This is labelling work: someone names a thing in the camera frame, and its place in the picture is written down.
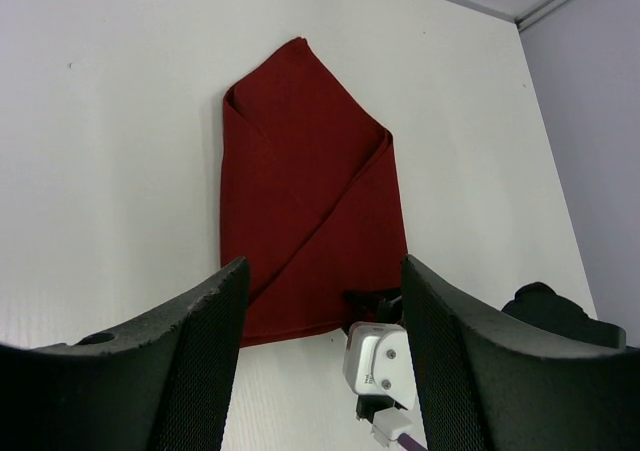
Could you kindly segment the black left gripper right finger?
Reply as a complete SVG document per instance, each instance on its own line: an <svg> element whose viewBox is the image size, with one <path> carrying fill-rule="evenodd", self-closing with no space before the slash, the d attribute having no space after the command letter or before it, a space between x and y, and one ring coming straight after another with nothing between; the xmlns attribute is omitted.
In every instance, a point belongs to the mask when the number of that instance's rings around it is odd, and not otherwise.
<svg viewBox="0 0 640 451"><path fill-rule="evenodd" d="M408 256L404 321L432 450L635 450L639 352L569 339Z"/></svg>

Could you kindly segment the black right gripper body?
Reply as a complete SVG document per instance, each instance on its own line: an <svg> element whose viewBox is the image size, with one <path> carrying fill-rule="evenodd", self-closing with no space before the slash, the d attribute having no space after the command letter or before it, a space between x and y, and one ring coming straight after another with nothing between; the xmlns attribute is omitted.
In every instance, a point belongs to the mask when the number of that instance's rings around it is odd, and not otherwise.
<svg viewBox="0 0 640 451"><path fill-rule="evenodd" d="M399 287L376 291L349 290L343 293L353 313L342 330L349 333L356 322L374 322L405 326L402 293Z"/></svg>

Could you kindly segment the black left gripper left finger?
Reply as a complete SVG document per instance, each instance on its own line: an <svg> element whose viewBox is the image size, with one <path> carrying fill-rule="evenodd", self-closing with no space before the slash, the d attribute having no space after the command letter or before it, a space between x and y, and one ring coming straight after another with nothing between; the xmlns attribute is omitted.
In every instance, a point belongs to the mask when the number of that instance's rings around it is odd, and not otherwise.
<svg viewBox="0 0 640 451"><path fill-rule="evenodd" d="M249 263L74 345L1 349L5 450L217 450Z"/></svg>

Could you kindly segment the red cloth napkin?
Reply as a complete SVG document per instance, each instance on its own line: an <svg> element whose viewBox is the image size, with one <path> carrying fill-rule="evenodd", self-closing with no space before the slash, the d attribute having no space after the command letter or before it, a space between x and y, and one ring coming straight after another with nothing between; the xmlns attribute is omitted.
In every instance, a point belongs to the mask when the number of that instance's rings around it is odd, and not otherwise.
<svg viewBox="0 0 640 451"><path fill-rule="evenodd" d="M400 284L407 252L392 134L294 38L222 101L220 258L251 267L244 346L362 318L348 293Z"/></svg>

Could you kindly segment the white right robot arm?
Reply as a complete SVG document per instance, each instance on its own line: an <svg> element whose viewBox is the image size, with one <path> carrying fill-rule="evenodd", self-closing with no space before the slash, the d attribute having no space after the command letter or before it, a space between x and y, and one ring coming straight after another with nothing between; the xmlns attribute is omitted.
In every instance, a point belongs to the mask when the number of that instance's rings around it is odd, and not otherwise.
<svg viewBox="0 0 640 451"><path fill-rule="evenodd" d="M404 324L403 300L398 288L347 291L344 298L357 321ZM579 305L542 282L521 287L502 312L569 339L613 349L627 347L623 328L589 317Z"/></svg>

